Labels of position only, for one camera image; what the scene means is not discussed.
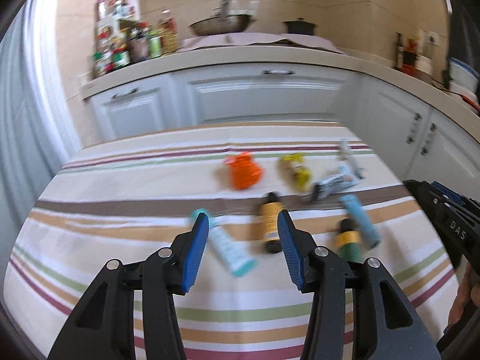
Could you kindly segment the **person's hand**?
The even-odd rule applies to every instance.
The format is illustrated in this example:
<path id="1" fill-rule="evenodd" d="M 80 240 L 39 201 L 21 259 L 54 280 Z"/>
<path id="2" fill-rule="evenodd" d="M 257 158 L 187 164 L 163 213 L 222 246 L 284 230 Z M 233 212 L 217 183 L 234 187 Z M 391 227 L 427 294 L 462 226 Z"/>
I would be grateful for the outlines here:
<path id="1" fill-rule="evenodd" d="M 460 321 L 465 305 L 469 301 L 472 301 L 476 307 L 479 307 L 479 303 L 480 303 L 479 283 L 476 283 L 475 285 L 470 284 L 470 278 L 472 274 L 473 274 L 473 268 L 471 267 L 471 264 L 468 262 L 465 268 L 465 274 L 457 290 L 456 298 L 454 300 L 454 303 L 452 304 L 452 307 L 448 315 L 448 326 L 454 325 Z"/>

